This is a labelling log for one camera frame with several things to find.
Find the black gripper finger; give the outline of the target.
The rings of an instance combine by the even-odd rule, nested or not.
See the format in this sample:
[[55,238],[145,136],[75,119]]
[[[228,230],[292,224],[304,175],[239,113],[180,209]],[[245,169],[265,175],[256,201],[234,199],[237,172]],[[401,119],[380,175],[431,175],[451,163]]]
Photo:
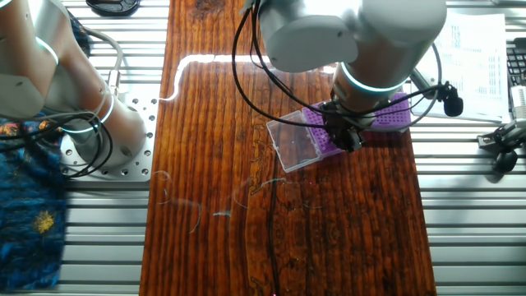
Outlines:
[[356,129],[350,129],[350,150],[360,150],[362,146],[366,143],[365,139],[362,137],[361,133]]
[[353,151],[353,134],[349,131],[339,131],[335,136],[335,144],[347,152]]

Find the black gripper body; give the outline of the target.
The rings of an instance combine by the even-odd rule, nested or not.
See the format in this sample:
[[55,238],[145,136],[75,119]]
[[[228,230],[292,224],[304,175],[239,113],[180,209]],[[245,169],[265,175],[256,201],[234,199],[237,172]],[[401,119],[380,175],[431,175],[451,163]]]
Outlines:
[[353,125],[346,117],[339,113],[337,104],[324,102],[322,104],[322,121],[324,129],[332,136],[343,136],[350,133],[362,132],[360,127]]

